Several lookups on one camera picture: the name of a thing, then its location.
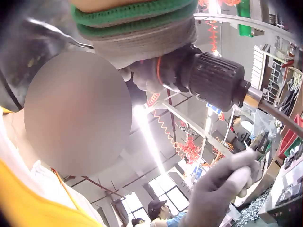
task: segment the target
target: blue sign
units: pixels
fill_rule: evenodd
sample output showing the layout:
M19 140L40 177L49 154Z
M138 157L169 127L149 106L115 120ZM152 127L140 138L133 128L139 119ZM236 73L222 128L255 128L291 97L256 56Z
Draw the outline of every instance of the blue sign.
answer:
M218 109L217 107L207 103L206 106L210 109L212 109L213 112L215 112L217 115L220 115L222 110Z
M195 167L194 172L192 173L192 176L195 175L196 170L197 170L197 167ZM195 180L198 180L198 179L200 178L201 173L202 173L202 169L199 167L199 168L198 168L198 171L197 171L197 175L196 175L196 177L195 177Z

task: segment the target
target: green object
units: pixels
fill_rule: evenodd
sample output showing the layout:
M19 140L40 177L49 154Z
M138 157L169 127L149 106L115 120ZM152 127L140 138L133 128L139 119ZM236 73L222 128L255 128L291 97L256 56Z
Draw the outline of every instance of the green object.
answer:
M259 162L261 161L262 158L264 158L264 156L267 154L267 152L269 152L269 149L270 149L270 147L271 147L271 144L272 144L272 142L270 142L270 143L267 145L267 148L266 148L266 150L265 150L265 152L264 152L264 155L262 155L262 156L258 159Z
M182 9L170 13L159 15L153 18L115 25L108 28L92 28L80 24L77 24L77 28L80 33L91 37L109 37L135 31L142 31L190 18L196 11L197 5L197 1L192 1L189 5L183 7Z
M249 0L242 0L237 6L238 16L250 18ZM253 37L251 27L246 25L238 25L239 35Z
M123 21L136 21L150 18L181 9L195 0L158 0L152 2L135 3L116 7L110 10L84 13L71 6L71 14L77 24L93 26L101 24L122 24Z
M290 150L298 146L302 142L300 137L297 137L294 142L287 148L286 151L284 151L284 155L288 157L290 155Z

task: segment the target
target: red plastic crate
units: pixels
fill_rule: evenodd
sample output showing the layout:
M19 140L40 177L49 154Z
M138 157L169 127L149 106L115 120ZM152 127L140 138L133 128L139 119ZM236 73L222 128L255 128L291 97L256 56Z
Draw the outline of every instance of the red plastic crate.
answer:
M300 118L299 114L296 115L295 120L294 120L301 128L303 128L303 119ZM284 152L287 150L287 148L295 141L297 138L297 135L291 131L290 129L287 131L286 135L282 139L281 142L281 148L279 150L278 157L281 159L285 159L286 156Z

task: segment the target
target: blue shirt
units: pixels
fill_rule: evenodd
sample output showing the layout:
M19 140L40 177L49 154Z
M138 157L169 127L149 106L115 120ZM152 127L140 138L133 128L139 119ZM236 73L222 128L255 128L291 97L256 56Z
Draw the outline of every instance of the blue shirt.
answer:
M185 215L185 212L180 212L177 216L175 216L173 219L168 219L166 221L167 227L178 227L178 224L181 220L181 218Z

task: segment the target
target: ceiling light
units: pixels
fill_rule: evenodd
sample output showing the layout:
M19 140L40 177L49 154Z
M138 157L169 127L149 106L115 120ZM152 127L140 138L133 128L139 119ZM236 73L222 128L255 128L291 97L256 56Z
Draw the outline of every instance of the ceiling light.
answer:
M206 119L206 124L205 124L205 132L206 132L206 133L209 132L209 130L210 130L210 125L211 125L211 118L208 117L208 118Z
M151 155L154 157L154 160L156 161L156 164L160 170L160 173L165 173L164 167L162 165L162 161L160 159L159 150L156 146L156 142L152 136L148 120L147 120L147 113L143 106L136 106L133 109L134 116L136 118L136 121L138 122L138 125L141 128L141 132L143 133L144 139L147 143L148 149L151 153Z
M211 108L208 108L208 111L207 111L208 116L211 116L212 113L213 113L212 109L211 109Z
M218 13L218 3L217 0L210 0L208 4L208 12L210 14L217 14Z

